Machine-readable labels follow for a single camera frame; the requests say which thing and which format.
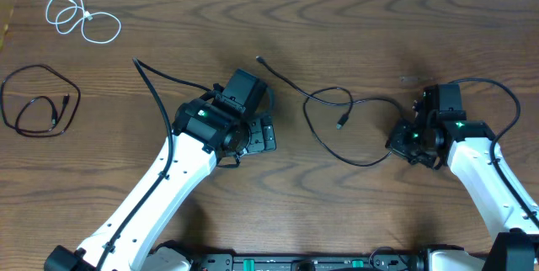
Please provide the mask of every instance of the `black cable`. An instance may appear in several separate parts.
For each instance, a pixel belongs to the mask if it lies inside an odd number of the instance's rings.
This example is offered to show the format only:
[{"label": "black cable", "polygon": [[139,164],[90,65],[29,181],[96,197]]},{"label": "black cable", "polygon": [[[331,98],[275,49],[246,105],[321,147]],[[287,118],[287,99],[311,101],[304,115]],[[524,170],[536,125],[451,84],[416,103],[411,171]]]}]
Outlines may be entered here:
[{"label": "black cable", "polygon": [[[280,78],[281,80],[283,80],[284,82],[286,82],[287,84],[289,84],[292,88],[294,88],[297,92],[303,94],[304,96],[306,96],[307,98],[305,99],[305,102],[303,103],[303,115],[305,116],[305,120],[307,121],[307,124],[309,125],[309,129],[311,130],[312,134],[314,135],[314,138],[318,141],[318,143],[320,143],[320,145],[326,149],[331,155],[333,155],[334,157],[337,157],[339,160],[341,160],[342,162],[346,162],[348,163],[349,165],[352,165],[352,166],[357,166],[357,167],[370,167],[370,166],[374,166],[376,165],[377,163],[385,160],[387,157],[389,157],[391,155],[391,151],[389,151],[385,156],[381,157],[380,159],[374,161],[374,162],[369,162],[367,164],[363,164],[363,163],[358,163],[358,162],[354,162],[354,161],[351,161],[350,159],[348,158],[345,158],[345,157],[342,157],[340,156],[338,153],[336,153],[335,151],[331,150],[328,145],[326,145],[321,139],[320,137],[318,137],[318,134],[317,132],[314,130],[314,127],[312,126],[312,123],[311,123],[311,120],[309,119],[309,116],[308,116],[308,113],[307,113],[307,102],[312,99],[314,101],[317,101],[321,104],[326,104],[328,106],[334,106],[334,107],[339,107],[339,106],[348,106],[348,109],[346,110],[346,112],[340,117],[339,119],[339,122],[337,123],[337,129],[341,129],[343,127],[343,125],[346,123],[346,121],[348,120],[349,118],[349,115],[350,115],[350,112],[352,111],[352,108],[354,107],[355,104],[361,104],[361,103],[365,103],[365,102],[369,102],[369,101],[382,101],[382,102],[387,102],[387,103],[390,103],[392,104],[393,106],[395,106],[395,108],[397,108],[398,110],[398,113],[400,114],[401,117],[403,117],[403,108],[396,102],[394,101],[393,99],[390,99],[390,98],[381,98],[381,97],[374,97],[374,98],[362,98],[362,99],[357,99],[357,100],[354,100],[353,96],[352,96],[352,93],[346,89],[346,88],[342,88],[342,87],[329,87],[329,88],[324,88],[324,89],[320,89],[320,90],[317,90],[311,94],[303,91],[303,89],[299,88],[293,81],[291,81],[290,79],[288,79],[287,77],[281,75],[280,73],[278,73],[277,71],[275,71],[273,68],[271,68],[270,65],[268,65],[266,63],[266,61],[264,60],[264,58],[262,58],[262,56],[257,56],[256,57],[256,60],[257,62],[259,62],[260,64],[262,64],[266,69],[268,69],[268,71],[270,71],[271,73],[273,73],[276,77]],[[320,98],[317,98],[315,97],[316,94],[319,94],[319,93],[322,93],[322,92],[325,92],[325,91],[328,91],[328,90],[340,90],[340,91],[343,91],[345,92],[348,97],[349,97],[349,102],[348,103],[333,103],[333,102],[328,102],[326,100],[323,100],[323,99],[320,99]]]},{"label": "black cable", "polygon": [[503,128],[495,137],[494,139],[492,140],[492,142],[490,143],[490,148],[488,150],[488,154],[490,155],[490,161],[491,163],[494,165],[494,168],[496,169],[496,172],[498,173],[499,177],[502,179],[502,181],[504,182],[505,186],[507,187],[507,189],[511,192],[511,194],[513,194],[513,196],[515,197],[516,201],[519,203],[520,207],[522,207],[522,209],[524,210],[524,212],[528,215],[528,218],[533,222],[533,224],[539,228],[539,220],[536,218],[536,216],[531,212],[530,210],[530,207],[528,207],[528,205],[526,204],[526,202],[521,198],[521,196],[518,194],[518,192],[515,190],[515,188],[513,187],[513,185],[511,184],[511,182],[509,181],[509,179],[507,179],[507,177],[505,177],[505,174],[504,172],[502,171],[502,169],[499,167],[499,164],[498,164],[498,158],[496,158],[496,155],[494,154],[494,148],[496,147],[496,144],[498,143],[499,139],[502,138],[502,136],[504,136],[504,134],[509,131],[511,128],[513,128],[513,126],[516,124],[516,122],[519,120],[520,118],[520,102],[519,102],[519,99],[516,97],[516,95],[509,89],[507,88],[504,84],[502,84],[501,82],[496,82],[494,80],[491,80],[491,79],[488,79],[488,78],[480,78],[480,77],[470,77],[470,78],[462,78],[462,79],[458,79],[458,80],[455,80],[455,81],[452,81],[450,83],[461,83],[461,82],[488,82],[488,83],[491,83],[495,86],[498,86],[500,88],[502,88],[507,94],[509,94],[509,96],[513,99],[513,101],[515,102],[515,107],[516,107],[516,111],[515,111],[515,117],[513,118],[513,120],[511,120],[511,122],[505,127]]},{"label": "black cable", "polygon": [[174,146],[173,146],[173,137],[172,137],[172,126],[170,125],[170,120],[168,119],[167,110],[163,106],[163,102],[159,98],[159,95],[157,94],[157,91],[155,90],[155,88],[152,85],[152,82],[150,82],[150,80],[148,79],[147,75],[144,73],[142,68],[144,67],[148,71],[153,72],[153,73],[159,75],[160,77],[165,77],[165,78],[167,78],[167,79],[169,79],[171,81],[179,82],[179,83],[182,83],[184,85],[188,85],[188,86],[200,88],[200,89],[203,89],[203,90],[206,90],[206,91],[210,91],[209,88],[206,88],[206,87],[201,86],[199,84],[195,84],[193,82],[186,82],[186,81],[180,80],[178,78],[170,77],[170,76],[168,76],[168,75],[166,75],[164,73],[161,73],[161,72],[151,68],[150,66],[144,64],[143,62],[138,61],[135,57],[133,58],[133,63],[135,64],[135,67],[136,67],[137,71],[141,75],[142,80],[144,80],[144,83],[146,84],[148,89],[150,89],[150,92],[152,93],[152,96],[155,99],[155,101],[157,103],[157,106],[159,107],[159,111],[161,111],[161,116],[163,117],[163,121],[165,123],[165,128],[167,129],[167,138],[168,138],[167,163],[165,164],[165,167],[161,171],[161,173],[159,173],[159,176],[157,177],[155,183],[153,183],[153,185],[150,187],[150,189],[142,196],[141,200],[139,200],[138,203],[136,203],[133,210],[131,210],[129,215],[127,215],[127,217],[121,222],[118,229],[116,229],[115,234],[110,238],[109,242],[107,242],[107,246],[105,247],[105,249],[103,251],[103,254],[101,254],[101,257],[99,258],[98,264],[96,266],[97,271],[101,270],[101,268],[103,267],[103,264],[104,264],[105,259],[107,258],[107,255],[109,255],[109,252],[112,251],[112,249],[114,249],[114,244],[115,244],[116,240],[120,237],[121,232],[125,229],[125,226],[127,226],[129,221],[133,218],[133,216],[135,216],[136,212],[142,207],[142,205],[144,205],[146,200],[150,197],[150,195],[152,195],[153,191],[157,188],[157,186],[161,183],[161,181],[163,181],[163,179],[167,177],[168,170],[170,169],[170,165],[172,164],[172,161],[173,161]]},{"label": "black cable", "polygon": [[382,247],[378,247],[373,253],[371,253],[371,255],[369,256],[369,264],[375,269],[375,270],[381,270],[380,268],[376,267],[375,264],[374,264],[374,257],[376,255],[377,252],[381,251],[381,250],[389,250],[391,252],[393,252],[395,255],[398,256],[398,259],[404,263],[404,265],[406,266],[406,268],[404,269],[400,269],[398,271],[407,271],[409,270],[410,266],[408,265],[408,262],[404,260],[404,258],[395,250],[393,249],[392,247],[389,247],[389,246],[382,246]]},{"label": "black cable", "polygon": [[[17,115],[17,119],[15,120],[14,125],[10,124],[9,121],[8,121],[8,118],[6,116],[6,112],[4,110],[4,100],[3,100],[4,88],[5,88],[6,84],[8,83],[8,81],[9,81],[9,79],[11,77],[15,76],[16,74],[18,74],[18,73],[20,73],[20,72],[22,72],[22,71],[24,71],[26,69],[30,69],[30,68],[43,68],[43,69],[47,70],[48,72],[54,74],[55,76],[59,77],[64,82],[67,82],[68,84],[73,86],[75,88],[75,90],[77,90],[77,102],[75,103],[75,107],[73,108],[73,112],[71,114],[71,117],[67,121],[67,124],[64,127],[64,129],[62,131],[58,132],[58,133],[46,134],[47,132],[53,131],[58,126],[58,124],[60,124],[60,121],[63,118],[64,112],[66,111],[66,107],[69,104],[69,98],[70,98],[69,93],[64,96],[64,98],[63,98],[63,100],[61,102],[61,111],[60,112],[58,112],[58,110],[56,109],[56,106],[54,105],[54,103],[52,102],[52,100],[49,97],[47,97],[45,95],[40,95],[38,97],[32,98],[19,111],[19,114]],[[46,129],[46,130],[28,130],[28,129],[20,128],[19,127],[19,122],[20,122],[21,117],[23,116],[24,111],[26,111],[26,109],[30,105],[32,105],[33,103],[37,102],[40,99],[46,100],[47,103],[49,103],[49,105],[51,106],[51,127],[49,129]],[[20,134],[22,136],[26,136],[26,137],[41,137],[41,138],[43,138],[43,137],[59,136],[59,135],[64,134],[64,132],[66,132],[67,128],[69,128],[69,125],[72,123],[73,118],[75,117],[75,113],[77,112],[78,104],[80,103],[80,101],[81,101],[81,90],[78,88],[78,86],[74,82],[68,80],[66,77],[62,76],[56,70],[52,69],[50,66],[47,66],[45,64],[28,65],[28,66],[24,66],[22,68],[19,68],[19,69],[15,70],[14,72],[11,72],[3,80],[2,86],[0,87],[0,110],[2,111],[3,123],[7,127],[15,130],[15,132],[17,132],[18,134]]]}]

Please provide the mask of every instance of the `green clip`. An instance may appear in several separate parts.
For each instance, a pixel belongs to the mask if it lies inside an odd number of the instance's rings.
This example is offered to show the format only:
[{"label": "green clip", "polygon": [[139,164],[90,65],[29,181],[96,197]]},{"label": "green clip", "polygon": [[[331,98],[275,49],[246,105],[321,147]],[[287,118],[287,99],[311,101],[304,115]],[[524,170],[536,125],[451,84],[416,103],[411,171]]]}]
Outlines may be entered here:
[{"label": "green clip", "polygon": [[254,271],[254,259],[243,260],[243,271]]},{"label": "green clip", "polygon": [[363,261],[352,261],[352,268],[363,268]]}]

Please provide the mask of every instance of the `coiled white cable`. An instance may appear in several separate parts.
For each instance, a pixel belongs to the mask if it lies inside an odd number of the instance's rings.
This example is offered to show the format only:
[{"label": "coiled white cable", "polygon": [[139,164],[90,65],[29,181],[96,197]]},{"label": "coiled white cable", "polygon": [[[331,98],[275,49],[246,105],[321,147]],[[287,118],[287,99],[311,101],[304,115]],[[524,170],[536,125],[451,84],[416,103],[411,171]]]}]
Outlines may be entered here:
[{"label": "coiled white cable", "polygon": [[[97,13],[90,13],[88,12],[85,8],[84,8],[84,2],[83,0],[79,0],[81,2],[81,5],[79,6],[75,1],[73,0],[67,0],[71,3],[73,3],[73,6],[70,6],[70,7],[67,7],[65,9],[63,9],[62,11],[60,11],[57,16],[56,16],[56,20],[53,22],[53,21],[50,21],[49,20],[49,7],[51,6],[52,4],[52,1],[54,0],[50,0],[49,3],[47,4],[47,8],[45,10],[45,18],[47,20],[47,22],[49,22],[49,24],[53,24],[56,26],[56,31],[58,31],[59,34],[61,35],[67,35],[68,33],[72,32],[75,27],[77,27],[77,25],[79,23],[82,22],[81,24],[81,33],[83,34],[83,38],[87,41],[89,41],[90,43],[94,43],[94,44],[107,44],[107,43],[110,43],[111,41],[113,41],[116,37],[118,37],[118,35],[120,34],[120,31],[121,31],[121,22],[118,18],[116,18],[114,15],[110,14],[110,13],[106,13],[106,12],[97,12]],[[58,22],[58,19],[60,18],[60,16],[65,13],[66,11],[69,11],[73,9],[73,14],[66,20],[63,20],[61,22]],[[78,10],[82,10],[83,11],[83,16],[77,20],[75,22],[75,24],[73,24],[73,26],[71,26],[71,28],[68,30],[68,31],[60,31],[60,28],[59,26],[62,25],[62,24],[66,24],[68,22],[70,22],[74,17],[75,17],[75,14],[77,14],[77,11]],[[84,34],[84,21],[86,19],[88,20],[92,20],[92,18],[96,15],[108,15],[110,16],[111,18],[115,19],[116,22],[118,22],[118,31],[116,32],[115,36],[113,36],[110,40],[106,40],[106,41],[97,41],[97,40],[91,40],[89,39],[88,37],[86,37],[86,35]]]}]

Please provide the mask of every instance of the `tabletop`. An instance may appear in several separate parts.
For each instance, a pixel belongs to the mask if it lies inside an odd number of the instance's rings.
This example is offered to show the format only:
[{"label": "tabletop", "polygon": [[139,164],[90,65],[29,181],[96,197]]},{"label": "tabletop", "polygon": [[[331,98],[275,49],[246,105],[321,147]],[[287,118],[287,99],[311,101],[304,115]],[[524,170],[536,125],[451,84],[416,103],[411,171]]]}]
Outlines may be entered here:
[{"label": "tabletop", "polygon": [[[82,98],[64,135],[25,138],[0,125],[0,269],[40,269],[56,245],[74,250],[115,211],[158,154],[166,132],[131,58],[210,86],[236,68],[275,91],[277,150],[217,168],[181,205],[157,242],[237,253],[362,253],[379,246],[415,249],[456,244],[487,252],[492,240],[470,196],[447,167],[433,171],[390,156],[352,167],[312,137],[304,98],[255,61],[258,55],[306,91],[341,86],[355,98],[396,99],[414,117],[423,87],[463,77],[503,82],[522,104],[519,123],[500,142],[504,156],[539,198],[539,0],[84,0],[90,12],[114,14],[119,37],[88,43],[77,27],[59,35],[45,21],[48,0],[18,0],[0,53],[4,78],[45,63],[76,83]],[[69,5],[58,0],[51,14]],[[116,22],[97,17],[88,37],[106,40]],[[168,114],[200,96],[195,88],[150,78]],[[48,95],[56,105],[76,93],[32,70],[6,87],[13,121],[24,104]],[[336,101],[340,93],[324,95]],[[495,133],[514,116],[511,99],[491,85],[462,84],[468,118]],[[67,112],[72,111],[73,100]],[[345,157],[368,162],[386,153],[398,119],[391,105],[344,109],[311,102],[321,138]],[[45,127],[37,103],[21,125]]]}]

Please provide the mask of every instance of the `white cable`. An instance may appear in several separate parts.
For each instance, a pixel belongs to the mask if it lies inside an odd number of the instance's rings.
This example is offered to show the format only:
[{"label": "white cable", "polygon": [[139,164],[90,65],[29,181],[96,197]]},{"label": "white cable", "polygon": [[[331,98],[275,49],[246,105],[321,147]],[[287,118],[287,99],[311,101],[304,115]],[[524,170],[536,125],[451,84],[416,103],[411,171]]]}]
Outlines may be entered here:
[{"label": "white cable", "polygon": [[[113,41],[116,37],[118,37],[118,35],[120,34],[120,30],[121,30],[121,22],[118,18],[116,18],[114,15],[110,14],[110,13],[106,13],[106,12],[97,12],[97,13],[90,13],[88,11],[86,11],[86,9],[84,9],[84,3],[83,3],[83,0],[80,0],[81,2],[81,5],[79,6],[77,3],[75,3],[75,1],[73,0],[67,0],[71,3],[73,3],[73,6],[71,7],[67,7],[65,9],[63,9],[62,11],[60,11],[57,16],[56,16],[56,20],[54,22],[50,21],[49,20],[49,7],[51,6],[52,4],[52,1],[54,0],[50,0],[49,3],[47,4],[47,8],[45,10],[45,19],[47,20],[47,22],[49,22],[49,24],[53,24],[56,26],[56,30],[58,31],[59,34],[61,35],[67,35],[68,33],[72,32],[75,27],[77,27],[78,23],[81,23],[81,33],[83,34],[83,38],[87,41],[89,41],[90,43],[94,43],[94,44],[107,44],[107,43],[110,43],[111,41]],[[60,16],[65,13],[66,11],[68,10],[71,10],[73,9],[73,14],[69,17],[69,19],[66,19],[66,20],[63,20],[61,22],[58,22],[58,19],[60,18]],[[77,11],[78,9],[82,10],[83,11],[83,16],[78,19],[75,24],[73,24],[73,26],[71,26],[71,28],[68,30],[68,31],[60,31],[59,29],[59,26],[61,24],[66,24],[68,22],[70,22],[74,17],[75,17],[75,14],[77,14]],[[106,41],[97,41],[97,40],[91,40],[89,39],[88,37],[86,37],[86,35],[84,34],[84,21],[87,19],[87,20],[92,20],[94,16],[96,15],[108,15],[110,16],[111,18],[115,19],[116,22],[118,22],[118,32],[116,32],[115,36],[113,36],[110,40],[106,40]]]}]

